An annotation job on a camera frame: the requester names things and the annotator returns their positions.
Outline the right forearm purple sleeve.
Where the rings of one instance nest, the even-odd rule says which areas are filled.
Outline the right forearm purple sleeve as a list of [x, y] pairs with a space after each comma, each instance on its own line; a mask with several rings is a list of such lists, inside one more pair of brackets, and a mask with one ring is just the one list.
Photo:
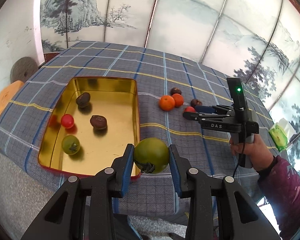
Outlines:
[[270, 203], [282, 239], [291, 239], [300, 229], [300, 176], [292, 165], [277, 156], [260, 171], [258, 185]]

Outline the person's right hand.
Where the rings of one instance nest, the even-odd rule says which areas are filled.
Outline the person's right hand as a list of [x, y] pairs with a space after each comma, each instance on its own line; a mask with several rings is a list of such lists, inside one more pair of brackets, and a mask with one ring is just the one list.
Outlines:
[[254, 142], [251, 144], [245, 144], [243, 150], [243, 144], [235, 144], [233, 138], [229, 141], [232, 155], [243, 153], [250, 158], [253, 168], [259, 172], [268, 168], [273, 160], [274, 156], [267, 148], [263, 139], [259, 134], [254, 135]]

